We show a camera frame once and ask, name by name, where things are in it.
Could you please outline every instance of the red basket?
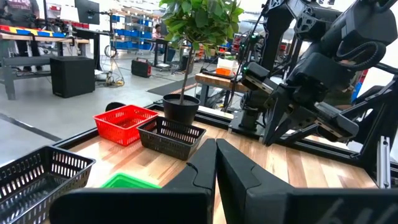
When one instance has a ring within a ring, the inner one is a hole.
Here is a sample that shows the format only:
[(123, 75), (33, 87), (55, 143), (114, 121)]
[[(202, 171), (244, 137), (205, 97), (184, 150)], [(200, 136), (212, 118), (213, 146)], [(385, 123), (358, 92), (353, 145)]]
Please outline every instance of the red basket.
[(139, 139), (137, 127), (157, 115), (155, 111), (127, 105), (96, 115), (94, 119), (101, 137), (128, 146)]

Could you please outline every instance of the black plastic basket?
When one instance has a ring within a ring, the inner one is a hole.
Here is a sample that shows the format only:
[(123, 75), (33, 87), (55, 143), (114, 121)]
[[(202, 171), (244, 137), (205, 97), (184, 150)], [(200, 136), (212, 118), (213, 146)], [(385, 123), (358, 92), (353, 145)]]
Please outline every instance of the black plastic basket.
[(181, 160), (187, 160), (205, 134), (206, 130), (186, 125), (163, 117), (138, 127), (144, 147)]
[(94, 163), (45, 146), (0, 167), (0, 224), (43, 223), (57, 197), (87, 184)]

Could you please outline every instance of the plant stem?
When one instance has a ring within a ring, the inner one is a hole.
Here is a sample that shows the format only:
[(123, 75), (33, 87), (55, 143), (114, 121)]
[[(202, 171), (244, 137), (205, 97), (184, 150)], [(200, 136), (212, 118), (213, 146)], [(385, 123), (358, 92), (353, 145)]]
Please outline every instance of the plant stem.
[(182, 89), (181, 89), (181, 95), (180, 95), (180, 105), (184, 104), (185, 85), (187, 84), (188, 71), (189, 71), (190, 65), (191, 65), (191, 58), (194, 58), (193, 54), (194, 54), (193, 44), (191, 43), (191, 49), (189, 50), (189, 54), (188, 54), (188, 65), (187, 65), (187, 69), (185, 71), (184, 82), (182, 83)]

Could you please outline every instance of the black robotic arm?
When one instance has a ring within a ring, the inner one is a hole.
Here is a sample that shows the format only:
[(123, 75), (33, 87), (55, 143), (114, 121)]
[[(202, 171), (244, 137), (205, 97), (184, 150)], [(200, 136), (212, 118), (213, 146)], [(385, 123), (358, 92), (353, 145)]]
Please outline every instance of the black robotic arm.
[[(264, 26), (269, 31), (269, 38), (263, 68), (251, 64), (243, 80), (251, 90), (272, 92), (264, 103), (269, 112), (264, 144), (271, 145), (288, 130), (305, 128), (313, 123), (319, 124), (319, 132), (331, 141), (344, 141), (357, 134), (357, 124), (322, 101), (330, 90), (352, 88), (350, 80), (356, 71), (371, 68), (383, 58), (386, 46), (397, 38), (395, 17), (391, 10), (386, 9), (395, 2), (358, 0), (342, 14), (321, 8), (315, 1), (267, 2)], [(290, 15), (283, 21), (280, 32), (272, 33), (275, 28), (272, 21), (288, 13)], [(274, 63), (274, 57), (270, 55), (275, 55), (278, 48), (278, 44), (272, 44), (272, 41), (281, 39), (283, 29), (293, 18), (297, 20), (297, 38), (312, 44), (286, 83), (268, 88), (264, 82), (268, 81), (267, 74)]]

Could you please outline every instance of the wooden surface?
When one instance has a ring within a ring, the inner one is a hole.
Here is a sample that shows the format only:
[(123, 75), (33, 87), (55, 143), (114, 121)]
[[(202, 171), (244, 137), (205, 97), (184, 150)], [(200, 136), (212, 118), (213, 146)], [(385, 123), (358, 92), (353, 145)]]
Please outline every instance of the wooden surface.
[[(59, 38), (59, 37), (35, 37), (36, 41), (49, 41), (49, 42), (65, 42), (71, 43), (72, 40), (68, 38)], [(33, 40), (33, 38), (29, 35), (12, 35), (12, 34), (2, 34), (0, 33), (0, 40)], [(77, 43), (79, 44), (89, 44), (89, 40), (77, 39)]]
[[(195, 75), (195, 80), (198, 83), (209, 85), (209, 86), (216, 86), (219, 88), (223, 88), (225, 90), (232, 90), (232, 82), (228, 79), (225, 78), (218, 78), (214, 77), (212, 75), (205, 75), (202, 73), (196, 74)], [(246, 86), (242, 85), (242, 83), (238, 83), (236, 85), (236, 92), (244, 93), (247, 92), (249, 89), (246, 88)]]
[[(206, 124), (194, 122), (193, 125), (207, 130), (201, 144), (208, 138), (226, 139), (254, 162), (294, 187), (376, 187), (367, 173), (358, 167), (279, 145), (265, 147), (252, 139), (237, 134), (228, 134), (223, 129)], [(128, 147), (122, 147), (99, 136), (74, 147), (71, 151), (96, 159), (87, 187), (100, 187), (118, 172), (164, 186), (185, 167), (186, 163), (186, 161), (146, 149), (140, 141), (132, 143)], [(226, 222), (218, 185), (216, 185), (214, 224), (219, 223)]]

